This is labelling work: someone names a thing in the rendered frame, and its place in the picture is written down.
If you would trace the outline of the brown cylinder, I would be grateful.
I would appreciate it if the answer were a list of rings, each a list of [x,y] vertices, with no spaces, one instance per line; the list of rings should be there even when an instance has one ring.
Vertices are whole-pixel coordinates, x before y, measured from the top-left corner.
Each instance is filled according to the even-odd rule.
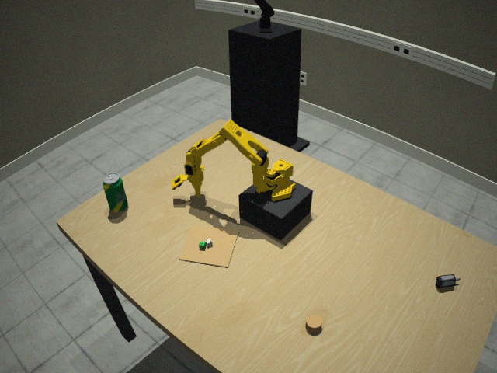
[[[316,333],[321,329],[322,318],[319,315],[310,315],[307,318],[306,330],[311,333]]]

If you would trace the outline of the green drink can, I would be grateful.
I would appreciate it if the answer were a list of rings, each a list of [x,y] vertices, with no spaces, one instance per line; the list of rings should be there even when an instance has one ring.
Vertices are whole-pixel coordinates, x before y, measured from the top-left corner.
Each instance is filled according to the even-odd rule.
[[[109,209],[112,212],[122,212],[127,206],[127,197],[123,187],[123,181],[117,173],[110,173],[103,179],[103,188]]]

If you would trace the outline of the tan flat mat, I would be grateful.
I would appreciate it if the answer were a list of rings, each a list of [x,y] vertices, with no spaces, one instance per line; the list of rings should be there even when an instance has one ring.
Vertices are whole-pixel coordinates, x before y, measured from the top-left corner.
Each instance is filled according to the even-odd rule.
[[[193,225],[179,260],[217,267],[229,266],[239,231]],[[213,245],[199,248],[200,242],[211,239]]]

